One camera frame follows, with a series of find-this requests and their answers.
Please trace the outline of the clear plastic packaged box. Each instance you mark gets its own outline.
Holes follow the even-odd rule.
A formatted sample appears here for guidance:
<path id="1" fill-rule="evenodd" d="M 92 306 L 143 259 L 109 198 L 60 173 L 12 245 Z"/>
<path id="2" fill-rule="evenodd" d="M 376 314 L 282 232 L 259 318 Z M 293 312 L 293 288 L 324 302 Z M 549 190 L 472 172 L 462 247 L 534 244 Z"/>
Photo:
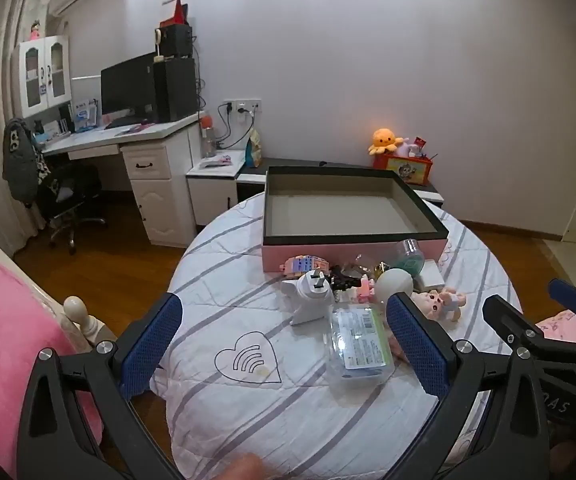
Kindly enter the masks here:
<path id="1" fill-rule="evenodd" d="M 375 309 L 365 304 L 336 307 L 328 322 L 326 375 L 332 387 L 376 386 L 391 376 L 392 353 Z"/>

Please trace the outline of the pink printed pillow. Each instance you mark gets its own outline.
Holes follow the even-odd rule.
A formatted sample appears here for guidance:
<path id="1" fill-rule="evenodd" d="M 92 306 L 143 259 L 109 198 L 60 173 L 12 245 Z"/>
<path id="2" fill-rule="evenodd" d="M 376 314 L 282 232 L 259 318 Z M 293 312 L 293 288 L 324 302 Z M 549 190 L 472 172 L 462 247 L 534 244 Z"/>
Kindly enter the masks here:
<path id="1" fill-rule="evenodd" d="M 576 314 L 570 310 L 557 313 L 536 324 L 547 339 L 576 343 Z"/>

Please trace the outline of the black hair clip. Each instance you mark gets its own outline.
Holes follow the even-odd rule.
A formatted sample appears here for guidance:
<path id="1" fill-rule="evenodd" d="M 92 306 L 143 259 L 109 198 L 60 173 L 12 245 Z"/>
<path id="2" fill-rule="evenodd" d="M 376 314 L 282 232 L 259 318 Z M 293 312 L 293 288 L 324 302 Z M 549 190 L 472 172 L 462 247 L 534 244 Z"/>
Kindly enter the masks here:
<path id="1" fill-rule="evenodd" d="M 355 278 L 355 276 L 344 274 L 341 266 L 331 266 L 327 276 L 327 281 L 334 292 L 361 286 L 361 278 Z"/>

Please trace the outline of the white small box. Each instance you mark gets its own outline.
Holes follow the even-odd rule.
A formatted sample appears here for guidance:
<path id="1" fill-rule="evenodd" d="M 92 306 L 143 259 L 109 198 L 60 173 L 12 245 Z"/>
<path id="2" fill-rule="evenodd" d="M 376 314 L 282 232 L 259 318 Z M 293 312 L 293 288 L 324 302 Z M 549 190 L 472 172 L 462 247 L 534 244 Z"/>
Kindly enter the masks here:
<path id="1" fill-rule="evenodd" d="M 414 278 L 415 287 L 419 292 L 430 292 L 430 290 L 441 290 L 445 281 L 440 272 L 439 266 L 432 259 L 427 259 L 423 263 L 421 271 Z"/>

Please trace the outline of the white desk with drawers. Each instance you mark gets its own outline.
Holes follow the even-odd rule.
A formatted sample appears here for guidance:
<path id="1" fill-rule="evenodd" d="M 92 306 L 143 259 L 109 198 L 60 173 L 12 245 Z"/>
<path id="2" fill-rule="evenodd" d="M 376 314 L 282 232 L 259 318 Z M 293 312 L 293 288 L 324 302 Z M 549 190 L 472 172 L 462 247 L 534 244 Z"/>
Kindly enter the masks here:
<path id="1" fill-rule="evenodd" d="M 196 236 L 187 174 L 201 158 L 202 116 L 73 133 L 51 142 L 44 154 L 65 154 L 72 160 L 122 156 L 150 242 L 187 247 Z"/>

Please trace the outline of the white bed post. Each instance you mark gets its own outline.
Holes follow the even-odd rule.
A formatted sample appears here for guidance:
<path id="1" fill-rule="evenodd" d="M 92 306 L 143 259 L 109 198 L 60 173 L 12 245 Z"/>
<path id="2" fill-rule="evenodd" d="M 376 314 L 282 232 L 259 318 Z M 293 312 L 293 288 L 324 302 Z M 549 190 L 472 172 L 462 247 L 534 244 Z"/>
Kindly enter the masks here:
<path id="1" fill-rule="evenodd" d="M 68 296 L 63 303 L 65 316 L 82 332 L 82 336 L 96 347 L 102 341 L 117 341 L 117 336 L 99 318 L 88 313 L 84 301 L 77 296 Z"/>

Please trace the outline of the white hutch cabinet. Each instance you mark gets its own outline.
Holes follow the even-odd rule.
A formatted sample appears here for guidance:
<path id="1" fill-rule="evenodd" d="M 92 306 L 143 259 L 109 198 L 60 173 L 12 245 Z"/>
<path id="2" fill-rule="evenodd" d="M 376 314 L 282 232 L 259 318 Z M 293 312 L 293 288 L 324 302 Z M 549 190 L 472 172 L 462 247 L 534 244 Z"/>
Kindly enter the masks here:
<path id="1" fill-rule="evenodd" d="M 29 118 L 72 99 L 67 36 L 21 42 L 12 54 L 11 70 L 16 117 Z"/>

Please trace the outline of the black jacket on chair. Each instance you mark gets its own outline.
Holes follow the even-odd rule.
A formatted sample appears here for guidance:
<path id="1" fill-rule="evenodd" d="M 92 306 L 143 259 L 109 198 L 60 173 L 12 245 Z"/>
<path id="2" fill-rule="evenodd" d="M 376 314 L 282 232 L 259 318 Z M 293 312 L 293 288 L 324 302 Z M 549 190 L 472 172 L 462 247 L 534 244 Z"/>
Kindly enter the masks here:
<path id="1" fill-rule="evenodd" d="M 6 123 L 2 140 L 2 177 L 14 200 L 26 208 L 52 181 L 51 171 L 23 119 Z"/>

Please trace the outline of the pink black storage box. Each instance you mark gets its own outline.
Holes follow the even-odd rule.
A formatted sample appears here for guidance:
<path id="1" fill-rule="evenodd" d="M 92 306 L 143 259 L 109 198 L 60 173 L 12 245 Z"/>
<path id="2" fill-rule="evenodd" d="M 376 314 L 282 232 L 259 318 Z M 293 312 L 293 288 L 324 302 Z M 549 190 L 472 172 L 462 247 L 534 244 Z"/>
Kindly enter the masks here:
<path id="1" fill-rule="evenodd" d="M 414 238 L 427 259 L 439 260 L 448 228 L 416 193 L 402 200 L 370 194 L 271 192 L 267 174 L 263 210 L 263 270 L 278 272 L 294 256 L 331 264 L 362 255 L 384 261 L 400 240 Z"/>

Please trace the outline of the pink donut brick model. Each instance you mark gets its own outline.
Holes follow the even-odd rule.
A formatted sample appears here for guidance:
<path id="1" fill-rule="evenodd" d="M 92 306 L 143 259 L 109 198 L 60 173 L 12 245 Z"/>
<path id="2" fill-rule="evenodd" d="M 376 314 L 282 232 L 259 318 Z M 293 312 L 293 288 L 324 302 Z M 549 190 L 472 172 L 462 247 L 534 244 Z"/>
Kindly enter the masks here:
<path id="1" fill-rule="evenodd" d="M 330 263 L 313 255 L 299 255 L 288 258 L 279 266 L 280 272 L 289 280 L 301 278 L 302 275 L 312 271 L 320 271 L 325 275 L 330 273 Z"/>

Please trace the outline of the white power adapter plug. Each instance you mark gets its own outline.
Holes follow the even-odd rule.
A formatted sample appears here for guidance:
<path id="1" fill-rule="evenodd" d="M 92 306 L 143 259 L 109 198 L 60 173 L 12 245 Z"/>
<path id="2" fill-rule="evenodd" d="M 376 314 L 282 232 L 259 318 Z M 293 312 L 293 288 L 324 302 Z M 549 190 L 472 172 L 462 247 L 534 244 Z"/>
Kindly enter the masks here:
<path id="1" fill-rule="evenodd" d="M 283 281 L 281 291 L 289 299 L 291 326 L 325 318 L 335 305 L 330 284 L 320 270 L 309 271 L 296 280 Z"/>

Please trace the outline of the red cartoon storage box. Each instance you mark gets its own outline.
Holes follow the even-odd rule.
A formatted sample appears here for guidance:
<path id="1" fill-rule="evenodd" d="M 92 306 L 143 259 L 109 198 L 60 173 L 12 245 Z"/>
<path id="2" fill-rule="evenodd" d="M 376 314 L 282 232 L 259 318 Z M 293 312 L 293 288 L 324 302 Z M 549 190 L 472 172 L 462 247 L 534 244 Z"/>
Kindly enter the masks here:
<path id="1" fill-rule="evenodd" d="M 426 185 L 432 165 L 429 158 L 399 157 L 392 153 L 373 156 L 373 168 L 394 171 L 408 184 Z"/>

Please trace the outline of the wall power outlet strip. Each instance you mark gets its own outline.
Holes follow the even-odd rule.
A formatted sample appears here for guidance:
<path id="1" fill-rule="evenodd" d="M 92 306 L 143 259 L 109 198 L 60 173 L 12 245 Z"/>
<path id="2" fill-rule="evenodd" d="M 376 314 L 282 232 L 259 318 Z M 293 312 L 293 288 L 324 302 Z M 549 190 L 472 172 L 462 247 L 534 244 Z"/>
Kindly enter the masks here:
<path id="1" fill-rule="evenodd" d="M 241 99 L 241 100 L 225 100 L 226 113 L 239 113 L 239 114 L 252 114 L 256 115 L 262 110 L 261 99 Z"/>

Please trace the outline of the black computer tower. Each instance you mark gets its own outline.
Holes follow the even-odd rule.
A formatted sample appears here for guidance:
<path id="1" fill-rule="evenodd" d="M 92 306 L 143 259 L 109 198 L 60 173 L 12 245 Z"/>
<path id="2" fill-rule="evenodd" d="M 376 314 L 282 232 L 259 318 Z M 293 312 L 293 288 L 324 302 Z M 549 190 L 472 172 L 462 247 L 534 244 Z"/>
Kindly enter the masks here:
<path id="1" fill-rule="evenodd" d="M 177 122 L 199 112 L 193 58 L 170 58 L 152 65 L 157 122 Z"/>

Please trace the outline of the pink white brick figure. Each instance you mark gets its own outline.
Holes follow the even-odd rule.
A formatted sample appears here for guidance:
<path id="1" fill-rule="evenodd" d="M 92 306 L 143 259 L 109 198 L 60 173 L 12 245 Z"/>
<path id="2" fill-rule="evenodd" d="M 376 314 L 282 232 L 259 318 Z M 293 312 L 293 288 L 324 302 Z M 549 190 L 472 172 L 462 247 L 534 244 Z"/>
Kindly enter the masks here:
<path id="1" fill-rule="evenodd" d="M 361 284 L 356 289 L 356 299 L 360 304 L 372 302 L 375 297 L 375 282 L 367 274 L 361 277 Z"/>

